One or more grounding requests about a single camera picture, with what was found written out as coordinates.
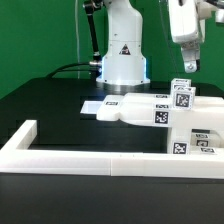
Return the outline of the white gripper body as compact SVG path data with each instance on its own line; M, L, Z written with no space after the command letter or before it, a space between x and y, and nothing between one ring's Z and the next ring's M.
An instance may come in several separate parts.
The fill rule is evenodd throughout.
M197 0L168 0L172 40L176 44L204 41Z

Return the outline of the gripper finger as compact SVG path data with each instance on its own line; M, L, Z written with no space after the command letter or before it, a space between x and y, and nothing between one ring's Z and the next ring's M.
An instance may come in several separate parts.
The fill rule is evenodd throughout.
M194 73L200 70L200 45L197 42L182 44L181 53L186 73Z

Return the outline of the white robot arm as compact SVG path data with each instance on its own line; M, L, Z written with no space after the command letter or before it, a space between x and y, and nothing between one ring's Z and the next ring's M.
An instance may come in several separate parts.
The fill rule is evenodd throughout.
M142 55L141 14L129 0L103 0L108 13L108 51L102 58L98 83L115 86L148 84L147 60ZM187 73L199 69L200 44L205 39L205 20L216 12L224 23L224 0L168 0L172 41L181 47Z

